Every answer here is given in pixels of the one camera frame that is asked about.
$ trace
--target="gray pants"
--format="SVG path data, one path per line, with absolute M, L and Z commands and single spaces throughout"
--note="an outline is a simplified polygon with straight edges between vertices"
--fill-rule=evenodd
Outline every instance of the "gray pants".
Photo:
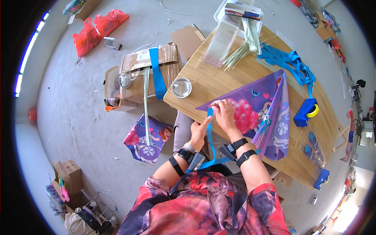
M 191 139 L 191 135 L 192 135 L 191 125 L 192 125 L 193 122 L 194 122 L 193 119 L 191 119 L 187 115 L 183 114 L 179 110 L 177 111 L 177 116 L 176 116 L 175 125 L 174 125 L 174 150 L 173 150 L 173 155 L 175 155 L 179 151 L 179 149 L 181 149 L 183 147 L 183 145 Z M 222 138 L 221 136 L 215 134 L 215 133 L 212 133 L 212 138 L 213 138 L 214 147 L 216 148 L 216 150 L 215 150 L 216 156 L 226 157 L 219 151 L 219 148 L 224 144 L 229 144 L 230 142 L 228 140 Z M 205 148 L 205 146 L 204 146 L 203 149 L 200 151 L 200 153 L 202 155 L 206 156 L 206 158 L 208 160 L 210 160 L 208 148 Z M 278 170 L 276 170 L 275 168 L 273 168 L 272 166 L 270 166 L 266 163 L 264 163 L 264 165 L 265 165 L 266 169 L 268 170 L 270 176 L 272 178 L 275 177 L 276 174 L 278 173 Z M 239 188 L 244 190 L 244 192 L 247 192 L 246 182 L 244 181 L 244 178 L 243 178 L 243 175 L 242 175 L 241 172 L 228 175 L 228 176 L 226 176 L 226 178 L 229 181 L 231 181 L 232 183 L 238 185 Z

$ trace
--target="gray floor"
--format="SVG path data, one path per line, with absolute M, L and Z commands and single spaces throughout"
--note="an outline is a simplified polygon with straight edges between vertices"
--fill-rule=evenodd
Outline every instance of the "gray floor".
M 106 113 L 103 104 L 104 73 L 120 65 L 123 55 L 146 43 L 154 41 L 151 46 L 156 46 L 170 42 L 170 33 L 184 26 L 194 23 L 208 36 L 217 25 L 213 15 L 220 3 L 221 0 L 164 1 L 172 11 L 191 14 L 187 16 L 165 12 L 157 0 L 102 0 L 90 15 L 92 19 L 96 14 L 104 15 L 112 9 L 120 9 L 130 15 L 110 35 L 122 43 L 122 49 L 104 48 L 102 41 L 83 58 L 81 66 L 75 65 L 77 54 L 72 34 L 78 33 L 83 23 L 74 22 L 63 33 L 50 57 L 37 106 L 38 131 L 45 153 L 50 162 L 73 159 L 82 168 L 85 192 L 89 195 L 94 195 L 96 191 L 108 193 L 117 203 L 120 221 L 132 207 L 138 188 L 170 157 L 173 139 L 164 146 L 155 166 L 134 160 L 123 139 L 131 123 L 135 123 L 143 113 L 143 106 L 128 113 Z M 305 16 L 290 1 L 257 0 L 255 6 L 262 8 L 263 23 L 267 27 L 274 32 L 279 30 L 292 40 L 298 54 L 324 87 L 338 120 L 343 126 L 348 126 L 346 112 L 349 102 L 343 99 L 339 76 L 342 67 L 338 58 L 331 55 Z M 166 19 L 175 19 L 175 22 L 166 25 Z M 176 110 L 158 102 L 149 105 L 149 115 L 157 115 L 162 121 L 173 124 Z M 344 148 L 333 154 L 327 164 L 331 179 L 321 191 L 313 191 L 296 181 L 289 188 L 275 183 L 277 192 L 285 199 L 282 208 L 286 218 L 294 224 L 298 233 L 319 224 L 339 202 L 338 196 L 349 168 L 347 163 L 339 160 L 343 155 Z M 231 169 L 235 171 L 236 168 L 232 165 Z M 313 206 L 310 202 L 316 195 L 318 201 Z

